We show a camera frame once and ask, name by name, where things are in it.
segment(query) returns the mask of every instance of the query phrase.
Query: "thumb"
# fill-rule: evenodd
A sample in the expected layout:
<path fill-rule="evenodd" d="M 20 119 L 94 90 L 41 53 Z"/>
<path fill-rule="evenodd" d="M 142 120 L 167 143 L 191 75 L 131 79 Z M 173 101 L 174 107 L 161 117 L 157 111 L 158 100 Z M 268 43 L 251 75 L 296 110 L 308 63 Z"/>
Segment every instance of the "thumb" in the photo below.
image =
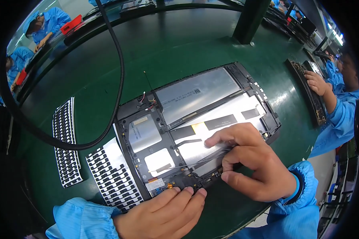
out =
<path fill-rule="evenodd" d="M 230 187 L 241 192 L 255 201 L 262 201 L 265 185 L 255 179 L 247 177 L 241 173 L 234 171 L 225 171 L 221 175 L 221 179 Z"/>

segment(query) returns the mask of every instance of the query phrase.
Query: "qr code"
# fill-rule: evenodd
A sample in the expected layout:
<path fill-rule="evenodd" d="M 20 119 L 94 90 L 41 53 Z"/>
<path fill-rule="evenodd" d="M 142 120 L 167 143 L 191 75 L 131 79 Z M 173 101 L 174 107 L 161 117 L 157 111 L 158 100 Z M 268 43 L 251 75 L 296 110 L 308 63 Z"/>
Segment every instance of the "qr code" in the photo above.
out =
<path fill-rule="evenodd" d="M 196 89 L 194 89 L 194 93 L 199 94 L 199 93 L 201 93 L 201 90 L 199 88 L 196 88 Z"/>

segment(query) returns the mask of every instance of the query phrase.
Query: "white sticker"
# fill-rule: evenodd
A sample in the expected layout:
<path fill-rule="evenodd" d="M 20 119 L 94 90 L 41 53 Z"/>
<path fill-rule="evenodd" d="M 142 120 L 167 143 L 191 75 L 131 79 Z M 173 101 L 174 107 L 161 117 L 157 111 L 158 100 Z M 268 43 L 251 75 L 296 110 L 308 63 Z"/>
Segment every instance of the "white sticker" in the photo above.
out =
<path fill-rule="evenodd" d="M 145 116 L 145 117 L 142 117 L 142 118 L 140 118 L 138 120 L 133 121 L 133 124 L 138 125 L 139 123 L 142 123 L 142 122 L 147 121 L 147 120 L 148 120 L 148 117 Z"/>
<path fill-rule="evenodd" d="M 165 186 L 165 183 L 163 182 L 162 179 L 157 179 L 153 182 L 149 182 L 145 184 L 145 187 L 148 191 L 152 191 L 154 189 L 158 189 L 159 187 L 163 187 L 163 186 Z"/>

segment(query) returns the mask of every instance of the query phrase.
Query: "green workbench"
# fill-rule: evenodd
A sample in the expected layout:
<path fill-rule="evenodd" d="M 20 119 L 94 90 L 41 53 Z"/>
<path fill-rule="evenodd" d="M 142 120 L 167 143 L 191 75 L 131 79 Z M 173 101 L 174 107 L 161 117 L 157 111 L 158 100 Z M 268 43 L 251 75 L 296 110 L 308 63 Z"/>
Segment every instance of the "green workbench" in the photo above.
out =
<path fill-rule="evenodd" d="M 125 57 L 125 84 L 121 102 L 152 88 L 205 69 L 241 62 L 265 91 L 282 123 L 279 138 L 271 145 L 286 166 L 307 159 L 319 131 L 313 129 L 307 106 L 284 61 L 307 60 L 303 46 L 262 26 L 251 45 L 231 38 L 239 13 L 221 9 L 186 9 L 137 18 L 115 26 Z M 105 129 L 114 107 L 119 85 L 119 60 L 109 32 L 108 40 L 95 44 L 95 36 L 77 47 L 50 70 L 34 89 L 47 87 L 42 97 L 32 94 L 23 112 L 52 135 L 54 110 L 75 97 L 75 134 L 78 143 L 94 140 Z M 82 59 L 79 54 L 96 54 Z M 111 131 L 100 143 L 115 137 Z M 48 226 L 54 223 L 52 209 L 73 197 L 103 203 L 85 161 L 96 148 L 79 151 L 84 181 L 64 189 L 59 179 L 54 149 L 25 130 L 17 156 L 28 163 L 33 199 Z M 242 168 L 245 174 L 250 171 Z M 187 238 L 222 238 L 251 222 L 269 206 L 254 202 L 223 181 L 208 189 L 201 219 Z"/>

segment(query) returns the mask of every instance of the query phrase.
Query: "red container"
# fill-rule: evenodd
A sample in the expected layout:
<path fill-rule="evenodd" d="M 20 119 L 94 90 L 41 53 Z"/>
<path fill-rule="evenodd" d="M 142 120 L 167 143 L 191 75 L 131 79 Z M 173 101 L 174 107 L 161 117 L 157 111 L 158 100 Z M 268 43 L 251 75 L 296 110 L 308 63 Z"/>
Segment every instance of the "red container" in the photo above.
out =
<path fill-rule="evenodd" d="M 21 85 L 27 76 L 27 73 L 25 72 L 25 68 L 21 71 L 19 77 L 17 78 L 16 85 Z"/>
<path fill-rule="evenodd" d="M 65 25 L 62 26 L 62 28 L 60 28 L 62 34 L 66 35 L 70 30 L 75 28 L 75 26 L 79 25 L 81 23 L 81 20 L 82 20 L 82 16 L 80 14 L 72 21 L 65 23 Z"/>

